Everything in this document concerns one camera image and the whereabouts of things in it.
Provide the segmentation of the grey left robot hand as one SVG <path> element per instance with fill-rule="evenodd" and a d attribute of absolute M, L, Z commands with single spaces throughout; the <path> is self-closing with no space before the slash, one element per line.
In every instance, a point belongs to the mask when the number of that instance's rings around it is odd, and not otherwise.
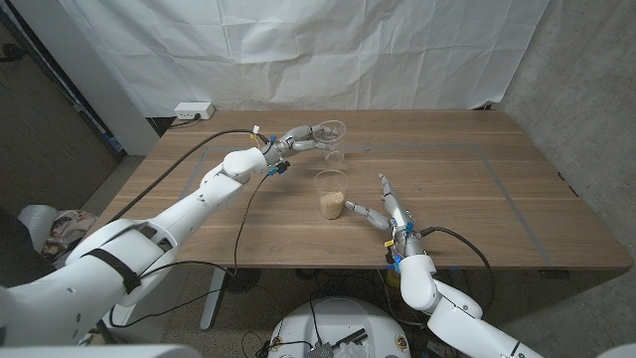
<path fill-rule="evenodd" d="M 346 125 L 338 120 L 315 125 L 302 125 L 290 129 L 271 145 L 262 150 L 268 165 L 281 162 L 287 157 L 310 150 L 336 149 L 336 142 L 346 133 Z"/>

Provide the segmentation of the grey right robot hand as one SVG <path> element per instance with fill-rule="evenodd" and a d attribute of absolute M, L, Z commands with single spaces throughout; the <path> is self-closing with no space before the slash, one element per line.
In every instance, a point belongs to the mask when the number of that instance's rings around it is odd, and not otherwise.
<path fill-rule="evenodd" d="M 392 233 L 388 248 L 395 262 L 410 256 L 424 255 L 421 234 L 414 229 L 412 214 L 399 199 L 388 177 L 380 173 L 379 178 L 383 190 L 381 199 L 388 212 L 387 216 L 351 201 L 346 201 L 345 207 L 365 217 L 375 228 Z"/>

